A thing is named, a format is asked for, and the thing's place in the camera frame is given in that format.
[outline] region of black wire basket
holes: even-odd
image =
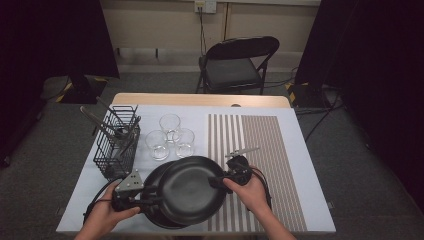
[[[114,106],[104,118],[93,161],[108,181],[125,178],[132,171],[140,137],[136,109]]]

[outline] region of wall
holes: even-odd
[[[273,35],[281,42],[279,52],[303,52],[318,10],[309,2],[316,1],[300,1],[298,6],[218,2],[216,14],[203,15],[206,45],[231,37]],[[200,49],[200,20],[193,1],[101,3],[115,48]]]

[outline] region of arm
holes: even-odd
[[[118,183],[111,184],[103,197],[94,206],[87,221],[82,226],[75,240],[95,240],[112,231],[118,222],[140,212],[139,207],[122,212],[115,212],[111,205],[112,193]]]
[[[252,175],[250,181],[244,186],[240,186],[228,178],[224,178],[224,184],[233,190],[244,205],[252,211],[270,240],[296,239],[272,213],[266,202],[265,190],[258,177]]]

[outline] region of human hand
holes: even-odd
[[[94,205],[88,219],[84,223],[75,240],[99,239],[106,233],[112,231],[118,222],[130,218],[140,212],[139,207],[134,207],[121,212],[116,212],[112,208],[112,193],[119,183],[112,183],[106,189],[105,194]]]
[[[223,182],[229,189],[233,190],[239,196],[244,205],[246,205],[246,207],[254,214],[261,210],[269,209],[266,202],[264,186],[255,174],[252,174],[250,181],[244,186],[238,185],[236,182],[228,178],[224,178]]]

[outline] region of gray carpet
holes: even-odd
[[[267,80],[289,77],[269,73]],[[198,73],[121,74],[121,79],[110,79],[101,97],[111,103],[119,92],[194,93],[197,79]],[[43,96],[53,96],[65,82],[66,78],[47,80]],[[279,86],[266,88],[264,94],[287,93]],[[335,100],[335,91],[327,94]],[[0,170],[0,239],[72,239],[55,230],[94,141],[94,126],[79,107],[49,100],[41,119],[12,154],[11,166]],[[106,112],[99,104],[86,107],[99,116]],[[323,114],[298,116],[304,136]],[[298,239],[424,239],[422,214],[392,172],[366,148],[364,136],[340,108],[309,137],[307,146],[324,195],[334,206],[330,212],[337,233]]]

